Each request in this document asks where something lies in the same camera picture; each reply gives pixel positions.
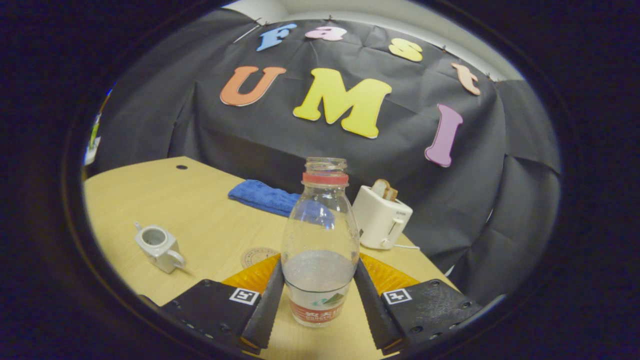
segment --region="plastic bottle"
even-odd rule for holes
[[[344,194],[345,159],[307,158],[305,191],[291,211],[282,244],[282,272],[296,321],[327,326],[338,316],[360,257],[351,204]]]

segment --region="letter m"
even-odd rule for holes
[[[302,105],[293,109],[296,117],[315,121],[320,119],[320,101],[324,103],[327,124],[333,124],[347,110],[348,117],[341,122],[346,131],[374,139],[378,137],[376,121],[382,100],[391,92],[391,86],[375,79],[364,79],[347,91],[340,72],[333,69],[311,70],[314,82]]]

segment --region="wooden table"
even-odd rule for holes
[[[187,169],[178,169],[185,165]],[[222,281],[243,269],[242,254],[252,247],[280,251],[287,218],[230,200],[243,182],[195,160],[180,157],[116,168],[85,182],[90,222],[105,257],[132,291],[160,306],[202,279]],[[155,224],[177,239],[187,261],[166,274],[150,263],[134,241],[134,222]],[[401,245],[413,245],[402,235]],[[418,281],[453,284],[419,250],[360,250]],[[342,314],[329,326],[310,329],[295,322],[286,291],[278,308],[264,359],[379,359],[360,295],[351,285]]]

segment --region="blue cloth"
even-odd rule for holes
[[[245,180],[231,189],[229,199],[242,202],[252,208],[289,217],[293,206],[300,198],[297,193],[274,189],[258,180]]]

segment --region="white cup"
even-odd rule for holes
[[[184,268],[186,262],[179,253],[175,236],[156,225],[144,228],[138,223],[135,225],[138,230],[135,237],[136,243],[152,264],[167,274],[170,274],[175,268]]]
[[[400,200],[385,200],[364,185],[351,208],[360,230],[360,243],[372,249],[391,249],[413,213]]]

